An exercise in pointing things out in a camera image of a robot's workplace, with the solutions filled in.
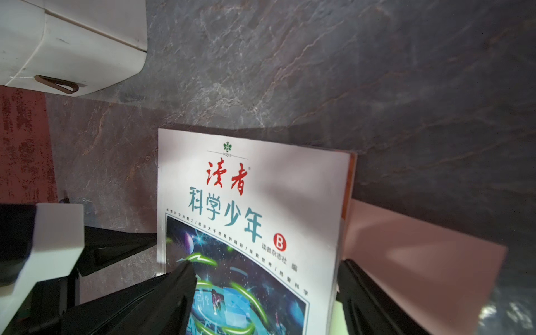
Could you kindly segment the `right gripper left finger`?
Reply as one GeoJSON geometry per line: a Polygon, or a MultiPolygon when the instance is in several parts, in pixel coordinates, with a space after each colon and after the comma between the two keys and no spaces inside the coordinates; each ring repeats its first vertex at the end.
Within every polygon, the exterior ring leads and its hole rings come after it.
{"type": "Polygon", "coordinates": [[[192,262],[69,309],[61,334],[185,334],[197,277],[192,262]]]}

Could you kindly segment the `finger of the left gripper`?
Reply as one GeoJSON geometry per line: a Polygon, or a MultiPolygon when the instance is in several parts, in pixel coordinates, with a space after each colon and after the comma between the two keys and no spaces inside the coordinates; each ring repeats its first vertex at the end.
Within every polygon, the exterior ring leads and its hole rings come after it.
{"type": "Polygon", "coordinates": [[[132,255],[152,248],[156,233],[125,233],[85,226],[85,248],[78,262],[81,276],[88,276],[132,255]]]}

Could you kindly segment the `pink sticky note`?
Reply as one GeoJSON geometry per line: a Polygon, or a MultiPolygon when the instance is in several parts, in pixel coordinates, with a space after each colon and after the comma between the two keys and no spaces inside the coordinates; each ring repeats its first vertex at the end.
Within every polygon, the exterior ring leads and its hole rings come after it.
{"type": "Polygon", "coordinates": [[[430,334],[474,334],[507,247],[358,200],[343,258],[430,334]]]}

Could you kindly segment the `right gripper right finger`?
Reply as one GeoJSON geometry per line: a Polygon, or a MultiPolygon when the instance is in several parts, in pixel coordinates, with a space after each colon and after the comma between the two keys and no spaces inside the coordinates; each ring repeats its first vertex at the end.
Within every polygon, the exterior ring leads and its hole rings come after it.
{"type": "Polygon", "coordinates": [[[337,283],[349,334],[428,334],[353,260],[341,261],[337,283]]]}

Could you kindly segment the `magazine book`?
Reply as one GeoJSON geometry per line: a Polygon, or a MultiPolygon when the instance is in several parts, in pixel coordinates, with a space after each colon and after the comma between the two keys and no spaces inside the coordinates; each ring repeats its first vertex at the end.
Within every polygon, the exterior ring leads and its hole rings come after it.
{"type": "Polygon", "coordinates": [[[162,128],[157,260],[193,265],[187,334],[328,334],[357,155],[162,128]]]}

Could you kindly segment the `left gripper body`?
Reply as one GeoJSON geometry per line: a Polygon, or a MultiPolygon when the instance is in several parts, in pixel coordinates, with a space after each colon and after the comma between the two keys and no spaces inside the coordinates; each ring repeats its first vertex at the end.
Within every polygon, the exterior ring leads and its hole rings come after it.
{"type": "Polygon", "coordinates": [[[38,282],[29,293],[4,334],[59,334],[61,318],[80,303],[80,273],[38,282]]]}

